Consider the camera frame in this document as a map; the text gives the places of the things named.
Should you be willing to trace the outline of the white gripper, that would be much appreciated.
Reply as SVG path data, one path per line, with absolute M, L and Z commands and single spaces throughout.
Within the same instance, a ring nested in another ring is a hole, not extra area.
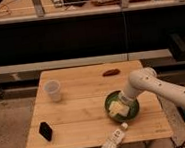
M 136 94 L 133 91 L 125 93 L 121 91 L 119 94 L 120 101 L 113 101 L 109 107 L 110 116 L 116 116 L 117 114 L 127 117 L 129 113 L 129 107 L 136 100 Z

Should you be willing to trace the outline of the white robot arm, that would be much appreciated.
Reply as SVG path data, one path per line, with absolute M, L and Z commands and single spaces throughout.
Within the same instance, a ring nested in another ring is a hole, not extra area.
M 185 109 L 185 86 L 179 86 L 157 78 L 150 67 L 137 69 L 129 73 L 125 88 L 111 98 L 108 113 L 111 118 L 120 115 L 127 118 L 129 110 L 144 91 L 160 95 Z

